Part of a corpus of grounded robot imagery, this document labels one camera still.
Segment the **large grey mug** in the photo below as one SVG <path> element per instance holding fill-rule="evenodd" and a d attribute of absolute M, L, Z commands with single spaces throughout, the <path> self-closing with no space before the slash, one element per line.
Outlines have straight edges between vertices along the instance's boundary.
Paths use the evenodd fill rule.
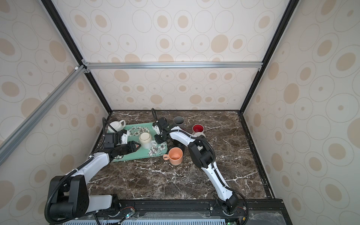
<path fill-rule="evenodd" d="M 176 116 L 173 119 L 174 124 L 176 124 L 177 126 L 184 128 L 185 127 L 185 119 L 181 116 Z"/>

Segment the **cream speckled mug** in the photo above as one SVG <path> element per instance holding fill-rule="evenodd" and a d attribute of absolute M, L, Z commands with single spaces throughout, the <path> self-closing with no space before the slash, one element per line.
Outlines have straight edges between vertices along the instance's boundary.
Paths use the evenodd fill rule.
<path fill-rule="evenodd" d="M 144 149 L 150 149 L 152 147 L 152 136 L 150 133 L 144 132 L 139 136 L 139 142 Z"/>

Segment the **white ribbed mug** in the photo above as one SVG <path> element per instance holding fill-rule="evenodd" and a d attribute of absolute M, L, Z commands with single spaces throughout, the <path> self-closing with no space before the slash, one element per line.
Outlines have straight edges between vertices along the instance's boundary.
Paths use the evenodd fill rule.
<path fill-rule="evenodd" d="M 126 126 L 125 120 L 111 122 L 110 126 L 108 126 L 108 133 L 119 132 L 123 130 L 125 126 Z"/>

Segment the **cream and peach mug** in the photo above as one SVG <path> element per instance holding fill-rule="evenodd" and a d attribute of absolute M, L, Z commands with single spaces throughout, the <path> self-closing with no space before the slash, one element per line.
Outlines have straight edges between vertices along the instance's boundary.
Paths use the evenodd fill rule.
<path fill-rule="evenodd" d="M 169 162 L 177 166 L 182 163 L 183 160 L 183 151 L 178 147 L 171 148 L 168 154 L 163 155 L 163 160 L 169 160 Z"/>

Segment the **red mug black handle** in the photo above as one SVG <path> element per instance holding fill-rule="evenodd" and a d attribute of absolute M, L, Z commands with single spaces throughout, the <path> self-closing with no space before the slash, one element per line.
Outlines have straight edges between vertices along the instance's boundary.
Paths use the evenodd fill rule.
<path fill-rule="evenodd" d="M 194 133 L 204 132 L 204 126 L 201 125 L 201 124 L 195 124 L 195 125 L 192 127 L 192 130 L 193 130 Z"/>

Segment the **pink mug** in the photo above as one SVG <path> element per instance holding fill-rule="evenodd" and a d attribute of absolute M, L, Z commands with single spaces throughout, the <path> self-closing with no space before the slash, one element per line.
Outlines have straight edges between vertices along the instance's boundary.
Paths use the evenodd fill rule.
<path fill-rule="evenodd" d="M 192 138 L 196 140 L 205 140 L 206 136 L 204 135 L 203 132 L 196 132 L 192 135 Z"/>

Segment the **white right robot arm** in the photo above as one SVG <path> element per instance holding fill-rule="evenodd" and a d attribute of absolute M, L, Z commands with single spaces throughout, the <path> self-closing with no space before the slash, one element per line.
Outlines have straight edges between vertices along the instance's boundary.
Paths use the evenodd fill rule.
<path fill-rule="evenodd" d="M 219 205 L 225 214 L 232 215 L 237 209 L 242 208 L 245 215 L 248 215 L 245 197 L 226 183 L 216 164 L 215 151 L 205 136 L 194 136 L 174 123 L 169 124 L 164 117 L 159 119 L 155 117 L 153 128 L 156 131 L 154 137 L 157 143 L 173 140 L 188 148 L 195 166 L 202 169 L 213 184 Z"/>

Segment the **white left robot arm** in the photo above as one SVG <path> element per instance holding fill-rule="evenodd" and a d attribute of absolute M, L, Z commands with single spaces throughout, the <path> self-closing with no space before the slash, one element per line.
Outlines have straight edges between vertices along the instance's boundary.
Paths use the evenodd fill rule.
<path fill-rule="evenodd" d="M 91 197 L 87 184 L 116 157 L 134 153 L 140 148 L 140 143 L 128 140 L 125 130 L 104 134 L 100 147 L 84 163 L 64 176 L 51 179 L 44 211 L 46 221 L 56 225 L 100 211 L 119 213 L 121 204 L 116 194 Z"/>

